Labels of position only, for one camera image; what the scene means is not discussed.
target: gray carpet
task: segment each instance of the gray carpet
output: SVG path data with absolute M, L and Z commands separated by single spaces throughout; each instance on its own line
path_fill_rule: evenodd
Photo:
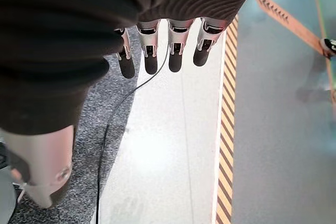
M 90 223 L 96 207 L 96 181 L 100 146 L 107 120 L 114 106 L 133 88 L 139 73 L 141 47 L 135 28 L 129 30 L 136 76 L 126 80 L 118 61 L 109 56 L 109 73 L 90 90 L 79 123 L 73 155 L 73 172 L 66 198 L 53 209 L 39 209 L 26 196 L 18 205 L 10 224 L 17 223 Z M 108 134 L 104 155 L 104 179 L 116 158 L 132 107 L 130 96 L 118 110 Z

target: white floor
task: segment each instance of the white floor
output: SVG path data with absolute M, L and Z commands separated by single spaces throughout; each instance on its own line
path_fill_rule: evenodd
M 209 224 L 216 199 L 222 38 L 202 68 L 193 65 L 200 20 L 191 28 L 182 71 L 168 64 L 137 91 L 117 159 L 101 197 L 103 224 Z M 159 29 L 159 67 L 167 22 Z M 138 85 L 150 76 L 143 62 Z

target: black cable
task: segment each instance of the black cable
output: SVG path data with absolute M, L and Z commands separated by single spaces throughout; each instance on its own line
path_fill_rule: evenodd
M 111 125 L 111 122 L 114 118 L 114 115 L 116 114 L 116 112 L 118 111 L 119 107 L 121 106 L 121 104 L 134 92 L 136 92 L 136 90 L 140 89 L 141 87 L 143 87 L 144 85 L 146 85 L 147 83 L 149 83 L 151 80 L 153 80 L 153 78 L 155 76 L 158 75 L 158 73 L 160 73 L 160 71 L 162 70 L 164 64 L 166 63 L 167 57 L 168 57 L 168 50 L 169 50 L 169 46 L 167 45 L 167 50 L 166 50 L 166 55 L 164 58 L 164 61 L 161 65 L 161 67 L 159 68 L 159 70 L 156 72 L 155 75 L 153 75 L 151 78 L 149 78 L 147 81 L 145 81 L 144 83 L 142 83 L 141 85 L 137 86 L 136 88 L 132 89 L 127 95 L 125 95 L 125 97 L 117 104 L 117 106 L 114 107 L 110 118 L 107 122 L 106 128 L 105 128 L 105 132 L 104 132 L 104 137 L 103 137 L 103 143 L 102 143 L 102 147 L 101 147 L 101 151 L 100 151 L 100 157 L 99 157 L 99 163 L 98 163 L 98 174 L 97 174 L 97 202 L 96 202 L 96 224 L 99 224 L 99 201 L 100 201 L 100 173 L 101 173 L 101 164 L 102 164 L 102 159 L 103 159 L 103 155 L 104 155 L 104 149 L 106 146 L 106 139 L 107 139 L 107 133 L 109 132 L 109 128 Z

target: gray floor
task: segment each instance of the gray floor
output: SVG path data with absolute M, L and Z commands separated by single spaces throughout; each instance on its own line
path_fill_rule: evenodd
M 132 53 L 137 73 L 140 65 L 140 42 L 136 30 L 130 31 Z M 76 146 L 73 157 L 73 174 L 70 189 L 66 198 L 54 209 L 38 209 L 31 200 L 25 197 L 18 205 L 10 222 L 19 223 L 89 223 L 96 207 L 96 181 L 100 144 L 104 128 L 111 109 L 136 85 L 136 78 L 126 80 L 120 73 L 115 56 L 109 57 L 110 71 L 90 91 L 82 112 L 77 132 Z M 105 175 L 111 169 L 132 106 L 130 97 L 119 109 L 110 128 L 104 167 Z
M 274 1 L 320 36 L 314 0 Z M 324 58 L 255 0 L 240 11 L 238 33 L 233 224 L 335 223 Z

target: hazard stripe tape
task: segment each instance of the hazard stripe tape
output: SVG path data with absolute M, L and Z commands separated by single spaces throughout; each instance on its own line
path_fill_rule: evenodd
M 226 29 L 217 189 L 217 224 L 231 224 L 238 15 Z

